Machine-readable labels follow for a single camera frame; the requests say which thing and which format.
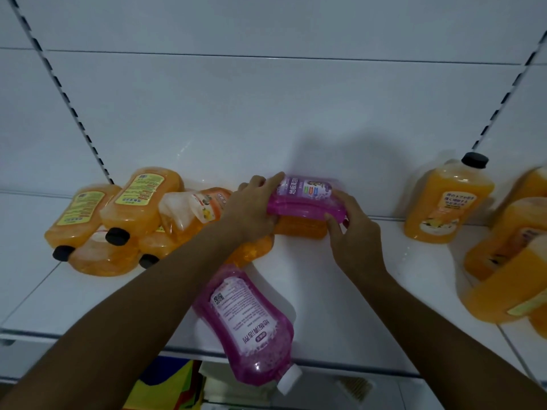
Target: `qr code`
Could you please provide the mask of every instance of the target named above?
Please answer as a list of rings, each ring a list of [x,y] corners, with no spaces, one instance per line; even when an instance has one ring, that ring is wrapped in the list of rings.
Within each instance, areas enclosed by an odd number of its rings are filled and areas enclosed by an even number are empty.
[[[224,300],[224,296],[222,296],[222,294],[220,292],[218,292],[218,295],[215,296],[213,298],[213,300],[215,301],[215,305],[218,305],[219,303],[221,303]]]

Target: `person's left arm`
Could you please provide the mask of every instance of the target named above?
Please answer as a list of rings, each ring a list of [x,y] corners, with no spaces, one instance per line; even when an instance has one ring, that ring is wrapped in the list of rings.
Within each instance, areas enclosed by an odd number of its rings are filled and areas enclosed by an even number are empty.
[[[266,214],[266,205],[283,176],[243,183],[218,222],[76,322],[0,410],[119,410],[215,271],[240,244],[273,231],[276,219]]]

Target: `white bottle cap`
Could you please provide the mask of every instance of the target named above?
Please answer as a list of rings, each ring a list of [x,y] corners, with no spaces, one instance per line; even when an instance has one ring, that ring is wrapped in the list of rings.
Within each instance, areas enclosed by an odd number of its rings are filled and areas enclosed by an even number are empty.
[[[292,364],[277,383],[277,389],[286,396],[297,381],[302,377],[302,370],[296,364]]]

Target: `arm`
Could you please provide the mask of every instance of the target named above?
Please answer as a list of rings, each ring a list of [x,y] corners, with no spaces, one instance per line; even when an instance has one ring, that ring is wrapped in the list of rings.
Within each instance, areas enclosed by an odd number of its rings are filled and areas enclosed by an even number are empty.
[[[272,233],[275,218],[267,216],[266,205],[283,176],[255,176],[243,183],[218,222],[74,324],[6,396],[0,410],[119,410],[221,264],[241,243]]]
[[[327,216],[338,266],[355,284],[446,409],[547,408],[547,394],[403,289],[386,271],[379,225],[343,192],[345,234]]]

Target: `hand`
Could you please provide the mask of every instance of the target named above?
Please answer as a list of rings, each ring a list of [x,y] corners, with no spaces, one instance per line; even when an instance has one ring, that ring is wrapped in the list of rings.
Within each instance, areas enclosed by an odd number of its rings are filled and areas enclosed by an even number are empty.
[[[268,215],[266,206],[284,177],[283,172],[268,179],[255,175],[249,183],[242,183],[228,199],[221,221],[235,227],[242,243],[273,233],[277,216]]]
[[[344,203],[349,218],[349,222],[344,222],[347,231],[342,233],[338,222],[330,214],[325,214],[336,264],[354,284],[378,274],[387,274],[379,225],[363,213],[355,197],[338,190],[333,194]]]

